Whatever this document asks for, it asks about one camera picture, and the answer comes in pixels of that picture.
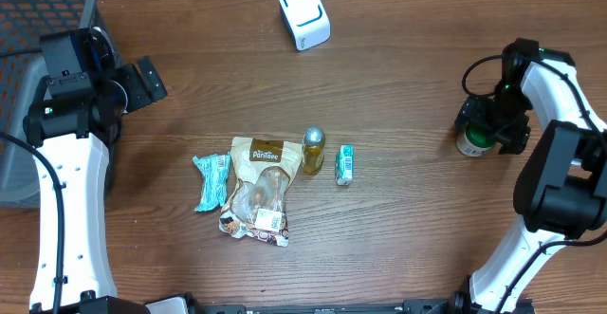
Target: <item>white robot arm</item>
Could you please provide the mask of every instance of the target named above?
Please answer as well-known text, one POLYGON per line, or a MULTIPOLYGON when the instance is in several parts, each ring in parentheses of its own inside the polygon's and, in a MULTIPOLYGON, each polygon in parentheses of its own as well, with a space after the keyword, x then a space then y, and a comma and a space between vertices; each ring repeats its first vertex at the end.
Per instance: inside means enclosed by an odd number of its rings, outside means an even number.
MULTIPOLYGON (((45 139, 38 151, 55 167, 65 184, 65 239, 62 305, 78 303, 83 291, 118 296, 107 260, 103 190, 109 163, 105 144, 94 135, 75 134, 45 139)), ((46 167, 35 158, 40 180, 40 255, 30 307, 53 307, 57 260, 57 206, 46 167)))
MULTIPOLYGON (((118 66, 108 39, 97 29, 43 36, 40 45, 48 76, 38 83, 24 131, 53 173, 34 158, 41 197, 40 255, 29 304, 32 312, 57 312, 82 300, 117 296, 105 244, 108 165, 121 135, 121 117, 163 99, 167 91, 149 59, 138 61, 142 74, 133 65, 118 66), (62 183, 59 194, 51 180, 55 175, 62 183), (58 280, 60 251, 63 277, 58 280)), ((67 312, 82 312, 76 309, 67 312)))
MULTIPOLYGON (((550 59, 543 59, 542 62, 554 67, 561 74, 567 76, 568 80, 577 88, 578 95, 583 102, 585 109, 588 111, 589 119, 600 132, 603 132, 605 128, 607 128, 607 125, 592 110, 590 104, 581 92, 576 80, 575 67, 563 61, 550 59)), ((528 67, 521 78, 520 87, 523 95, 530 101, 536 115, 539 117, 542 130, 546 129, 553 120, 575 124, 579 129, 590 129, 586 119, 581 115, 581 110, 576 101, 576 95, 574 95, 571 87, 565 80, 554 71, 551 71, 543 65, 531 62, 528 64, 528 67)), ((566 149, 560 150, 558 153, 567 156, 566 149)), ((577 154, 575 152, 569 150, 568 156, 571 164, 581 165, 581 161, 576 158, 577 154)), ((545 157, 547 158, 544 161, 541 161, 541 163, 546 163, 550 158, 548 156, 545 157)), ((519 187, 520 183, 524 183, 524 181, 521 181, 521 177, 525 178, 526 176, 527 175, 524 174, 520 176, 517 187, 519 187)), ((573 206, 577 206, 577 204, 575 204, 576 199, 572 200, 573 206)), ((571 211, 570 215, 575 216, 575 211, 571 211)), ((600 223, 595 223, 594 227, 590 228, 590 230, 600 227, 600 224, 604 222, 604 219, 602 219, 603 217, 604 211, 603 209, 599 209, 597 218, 600 223)), ((521 214, 517 214, 514 223, 510 227, 506 237, 502 240, 500 246, 493 252, 487 263, 472 274, 469 280, 471 304, 489 312, 495 312, 496 310, 506 313, 513 312, 524 288, 540 271, 543 265, 548 262, 557 251, 564 248, 565 245, 557 245, 548 248, 545 253, 540 254, 535 261, 532 262, 533 264, 526 271, 523 271, 523 277, 518 280, 518 283, 511 289, 511 292, 506 294, 506 290, 513 283, 517 275, 524 270, 525 264, 529 262, 536 251, 545 244, 560 242, 571 238, 571 236, 567 234, 571 231, 559 230, 556 229, 557 227, 558 225, 555 225, 554 228, 550 227, 550 229, 553 230, 539 229, 530 231, 525 223, 525 217, 521 214), (504 301, 503 307, 498 308, 500 302, 503 300, 502 298, 506 295, 507 299, 504 301)), ((575 236, 574 238, 578 238, 579 236, 576 233, 573 235, 575 236)))

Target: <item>wooden table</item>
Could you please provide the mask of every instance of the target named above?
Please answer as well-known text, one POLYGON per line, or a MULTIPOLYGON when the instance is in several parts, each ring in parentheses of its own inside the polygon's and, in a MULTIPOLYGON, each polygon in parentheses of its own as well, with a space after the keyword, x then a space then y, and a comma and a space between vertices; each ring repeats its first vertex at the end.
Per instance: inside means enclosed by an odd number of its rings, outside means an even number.
MULTIPOLYGON (((452 123, 466 68, 517 37, 571 52, 607 117, 607 0, 323 0, 331 39, 296 53, 277 0, 101 0, 128 61, 150 55, 169 90, 128 116, 107 248, 120 297, 191 291, 205 304, 311 305, 441 298, 485 263, 510 226, 520 156, 469 158, 452 123), (325 167, 287 193, 290 245, 235 240, 218 212, 194 213, 192 156, 234 136, 298 142, 326 132, 325 167), (340 144, 356 179, 334 180, 340 144)), ((489 90, 498 64, 470 87, 489 90)), ((235 177, 230 177, 229 192, 235 177)), ((38 255, 37 211, 0 211, 0 311, 24 312, 38 255)), ((541 313, 607 308, 607 244, 565 249, 525 297, 541 313)))

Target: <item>white container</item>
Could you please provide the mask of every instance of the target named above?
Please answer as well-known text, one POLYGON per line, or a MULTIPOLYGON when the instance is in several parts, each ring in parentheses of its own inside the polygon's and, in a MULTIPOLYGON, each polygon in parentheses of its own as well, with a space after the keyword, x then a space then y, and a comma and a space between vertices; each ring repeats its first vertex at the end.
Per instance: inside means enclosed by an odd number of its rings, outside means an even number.
POLYGON ((331 24, 321 0, 278 0, 286 28, 295 47, 302 51, 325 42, 331 24))

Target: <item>basket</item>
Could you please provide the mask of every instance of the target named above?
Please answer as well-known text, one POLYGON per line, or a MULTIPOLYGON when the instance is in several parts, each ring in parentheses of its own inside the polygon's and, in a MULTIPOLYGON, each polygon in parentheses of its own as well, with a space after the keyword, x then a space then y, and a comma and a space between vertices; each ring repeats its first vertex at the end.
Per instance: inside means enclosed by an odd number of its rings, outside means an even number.
MULTIPOLYGON (((97 0, 0 0, 0 54, 37 48, 41 35, 54 32, 98 27, 107 33, 96 3, 97 0)), ((26 140, 23 117, 38 82, 46 74, 46 64, 39 53, 0 59, 0 130, 26 140)), ((39 207, 39 192, 32 156, 0 140, 0 206, 39 207)))

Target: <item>snack bag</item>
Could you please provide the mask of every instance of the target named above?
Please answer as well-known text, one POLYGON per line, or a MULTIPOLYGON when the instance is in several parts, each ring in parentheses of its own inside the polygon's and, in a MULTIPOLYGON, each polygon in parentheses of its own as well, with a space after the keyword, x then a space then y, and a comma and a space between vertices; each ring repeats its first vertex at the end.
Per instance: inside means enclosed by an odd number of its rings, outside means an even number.
POLYGON ((236 189, 221 209, 219 230, 286 247, 285 193, 302 162, 302 145, 279 140, 234 138, 231 160, 236 189))

